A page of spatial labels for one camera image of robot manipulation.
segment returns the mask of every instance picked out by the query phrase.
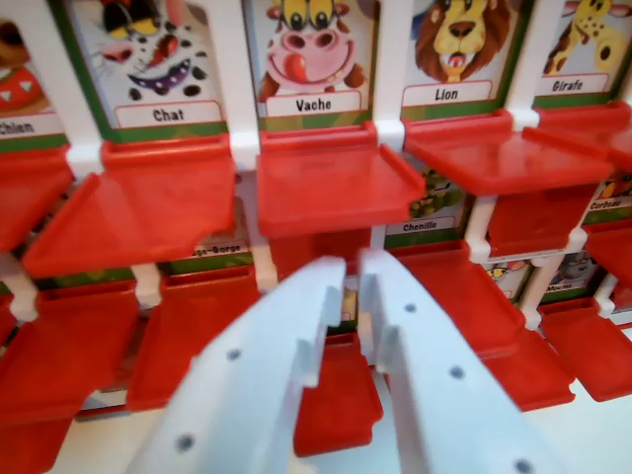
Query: animal picture card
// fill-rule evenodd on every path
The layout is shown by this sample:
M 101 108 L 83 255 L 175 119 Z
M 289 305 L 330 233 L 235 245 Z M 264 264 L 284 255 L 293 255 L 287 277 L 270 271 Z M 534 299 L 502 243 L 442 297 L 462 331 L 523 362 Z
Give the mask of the animal picture card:
M 527 260 L 486 264 L 483 268 L 512 303 L 519 300 L 533 271 Z
M 206 131 L 224 131 L 205 13 L 183 2 L 183 15 L 172 18 L 168 1 L 64 0 L 78 71 L 87 68 L 111 129 L 215 123 Z
M 204 237 L 189 257 L 170 262 L 169 268 L 165 270 L 168 274 L 189 274 L 252 263 L 246 212 L 242 200 L 236 197 L 233 205 L 232 226 Z
M 375 11 L 375 0 L 244 0 L 262 128 L 370 118 Z
M 618 82 L 632 38 L 632 0 L 567 1 L 548 51 L 538 96 L 592 98 L 537 100 L 538 107 L 605 103 Z
M 386 226 L 385 247 L 390 249 L 461 238 L 471 198 L 456 184 L 418 160 L 409 160 L 409 163 L 424 176 L 426 194 L 411 202 L 410 220 Z
M 438 119 L 499 108 L 530 8 L 517 0 L 415 0 L 402 117 Z M 452 104 L 462 106 L 445 106 Z
M 0 12 L 0 140 L 61 133 L 61 121 L 41 88 L 18 27 L 3 19 Z M 9 150 L 8 145 L 3 144 L 2 150 L 22 151 L 31 145 L 44 148 L 63 141 L 63 137 L 58 136 L 48 143 L 39 140 L 26 147 L 22 143 L 16 150 Z
M 603 277 L 603 270 L 588 252 L 565 255 L 546 288 L 542 303 L 589 296 Z
M 584 224 L 632 217 L 632 174 L 615 172 L 601 183 L 589 205 Z

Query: white plastic post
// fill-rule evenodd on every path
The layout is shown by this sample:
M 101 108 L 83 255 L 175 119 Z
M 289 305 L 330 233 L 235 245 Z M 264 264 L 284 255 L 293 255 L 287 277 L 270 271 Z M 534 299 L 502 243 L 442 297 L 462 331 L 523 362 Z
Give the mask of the white plastic post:
M 11 314 L 18 321 L 25 323 L 36 320 L 38 289 L 16 258 L 8 252 L 0 254 L 0 281 L 13 294 L 13 300 L 9 305 Z
M 537 311 L 537 307 L 542 301 L 542 296 L 546 288 L 551 283 L 557 269 L 564 260 L 564 254 L 556 254 L 542 259 L 533 259 L 531 262 L 536 265 L 535 271 L 529 283 L 524 289 L 518 309 L 524 315 L 525 327 L 535 331 L 542 322 L 542 316 Z
M 236 169 L 253 171 L 261 146 L 242 2 L 190 2 L 206 12 Z
M 487 241 L 487 227 L 496 207 L 496 196 L 477 197 L 472 207 L 470 220 L 465 229 L 465 241 L 470 247 L 470 261 L 475 264 L 487 263 L 492 247 Z
M 257 288 L 261 293 L 271 291 L 278 284 L 277 267 L 273 261 L 270 242 L 259 231 L 259 213 L 257 212 L 257 177 L 255 172 L 241 173 L 241 183 L 236 186 L 235 193 L 244 203 L 246 226 L 250 253 L 255 263 Z
M 283 281 L 197 357 L 128 474 L 287 472 L 304 386 L 341 320 L 345 261 Z
M 513 129 L 537 126 L 540 116 L 532 108 L 537 86 L 546 65 L 547 51 L 555 39 L 555 26 L 562 16 L 565 0 L 537 0 L 522 42 L 505 109 L 513 117 Z
M 406 86 L 406 48 L 413 3 L 413 0 L 380 2 L 373 122 L 379 143 L 385 143 L 397 152 L 404 146 L 406 132 L 400 115 Z
M 403 473 L 564 472 L 450 317 L 383 250 L 361 254 L 359 310 L 389 376 Z
M 68 166 L 77 179 L 102 173 L 102 138 L 46 0 L 0 0 L 2 16 L 14 22 L 70 142 Z
M 131 272 L 136 278 L 136 299 L 141 310 L 158 306 L 162 302 L 160 293 L 160 271 L 156 264 L 132 265 Z
M 614 302 L 610 299 L 610 295 L 618 282 L 619 280 L 616 276 L 608 274 L 594 293 L 593 298 L 599 307 L 599 316 L 602 318 L 610 318 L 612 316 L 612 312 L 614 311 Z

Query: cartoon lion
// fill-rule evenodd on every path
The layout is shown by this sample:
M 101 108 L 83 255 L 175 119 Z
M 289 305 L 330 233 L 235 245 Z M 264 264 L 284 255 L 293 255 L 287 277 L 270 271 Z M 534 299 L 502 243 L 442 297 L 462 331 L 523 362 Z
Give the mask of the cartoon lion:
M 423 14 L 417 66 L 439 82 L 461 82 L 489 64 L 510 32 L 507 0 L 436 0 Z

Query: cartoon dog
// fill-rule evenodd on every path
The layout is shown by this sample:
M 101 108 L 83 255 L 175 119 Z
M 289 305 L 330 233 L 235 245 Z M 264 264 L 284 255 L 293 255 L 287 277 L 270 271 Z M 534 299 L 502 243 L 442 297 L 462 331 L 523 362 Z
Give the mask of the cartoon dog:
M 568 254 L 564 257 L 557 274 L 553 276 L 551 284 L 559 284 L 564 280 L 575 280 L 586 277 L 596 265 L 588 252 Z
M 614 5 L 612 0 L 582 0 L 566 2 L 563 17 L 573 15 L 571 23 L 560 35 L 557 44 L 549 54 L 544 66 L 547 76 L 559 73 L 575 47 L 594 40 L 596 52 L 594 65 L 608 71 L 619 64 L 625 54 L 627 41 L 624 34 L 609 27 L 604 19 L 606 15 L 624 18 L 632 15 L 627 5 Z
M 37 113 L 48 107 L 18 28 L 0 19 L 0 118 Z
M 485 67 L 510 32 L 506 0 L 436 0 L 422 16 L 417 66 L 439 82 L 464 81 Z
M 296 92 L 334 92 L 344 82 L 361 86 L 366 78 L 356 63 L 356 42 L 340 0 L 275 0 L 268 18 L 277 21 L 270 40 L 267 72 L 257 100 L 265 102 L 280 87 Z
M 173 0 L 166 0 L 167 11 Z M 195 32 L 189 25 L 175 24 L 160 13 L 154 0 L 101 0 L 102 30 L 107 43 L 101 48 L 105 61 L 100 73 L 111 67 L 125 74 L 133 101 L 156 94 L 195 97 L 207 74 L 206 52 L 195 50 Z

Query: cartoon cow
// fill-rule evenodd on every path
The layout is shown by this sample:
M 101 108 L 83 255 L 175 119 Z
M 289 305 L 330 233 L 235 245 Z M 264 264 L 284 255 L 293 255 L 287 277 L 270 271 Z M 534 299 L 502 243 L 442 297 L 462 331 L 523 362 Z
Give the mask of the cartoon cow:
M 204 50 L 194 50 L 197 38 L 191 26 L 163 18 L 154 0 L 100 1 L 107 35 L 101 72 L 113 67 L 125 74 L 131 81 L 130 99 L 139 101 L 152 93 L 167 96 L 176 90 L 185 97 L 200 93 L 199 81 L 207 77 L 202 68 L 208 62 Z M 177 12 L 174 5 L 179 2 L 166 0 L 167 12 Z
M 605 23 L 606 15 L 624 18 L 632 15 L 627 5 L 614 5 L 613 0 L 582 0 L 566 2 L 563 17 L 573 15 L 571 23 L 560 35 L 557 44 L 549 54 L 544 75 L 558 74 L 571 56 L 575 47 L 594 40 L 596 53 L 594 65 L 608 71 L 620 63 L 625 54 L 625 35 Z
M 279 88 L 299 93 L 334 92 L 344 82 L 361 86 L 366 78 L 356 63 L 356 42 L 342 17 L 349 6 L 340 0 L 275 0 L 268 18 L 277 21 L 257 100 Z

